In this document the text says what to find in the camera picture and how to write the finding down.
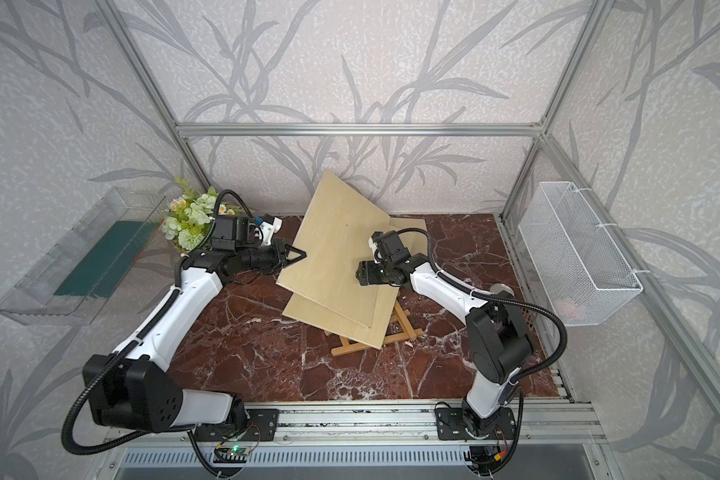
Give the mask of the wooden easel frame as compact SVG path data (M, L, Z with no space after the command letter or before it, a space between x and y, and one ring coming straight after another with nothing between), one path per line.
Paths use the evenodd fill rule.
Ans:
M410 311L403 309L398 301L395 301L392 314L389 317L386 331L389 329L393 330L393 333L386 334L383 337L382 346L394 344L394 343L405 343L408 341L415 340L424 335L424 331L421 328L414 328L410 322L408 315ZM331 355L333 357L339 357L344 355L353 354L355 352L364 351L370 349L369 345L361 342L352 341L347 337L339 337L341 344L331 349Z

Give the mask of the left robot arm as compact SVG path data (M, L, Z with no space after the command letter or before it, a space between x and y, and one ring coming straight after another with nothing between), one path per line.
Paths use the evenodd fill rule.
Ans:
M85 387L61 428L61 444L73 455L93 455L150 433L218 425L238 435L251 423L238 395L184 389L169 375L172 359L205 307L240 273L278 273L306 259L305 251L277 237L281 221L256 216L233 190L215 195L209 229L174 268L174 283L140 327L108 355L84 365ZM100 426L126 435L98 445L74 438L85 406Z

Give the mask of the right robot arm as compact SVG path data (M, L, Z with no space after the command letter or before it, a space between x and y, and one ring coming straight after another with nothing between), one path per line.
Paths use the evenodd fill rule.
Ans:
M408 285L417 294L445 308L467 329L472 363L477 369L473 385L462 402L463 418L472 434L498 416L500 409L520 392L520 381L555 363L565 352L568 333L552 311L515 298L512 291L495 287L475 288L441 268L434 258L431 241L425 254L412 254L401 235L429 234L420 228L375 232L369 239L373 258L358 265L356 277L362 286ZM530 366L535 347L523 312L549 320L559 334L552 354Z

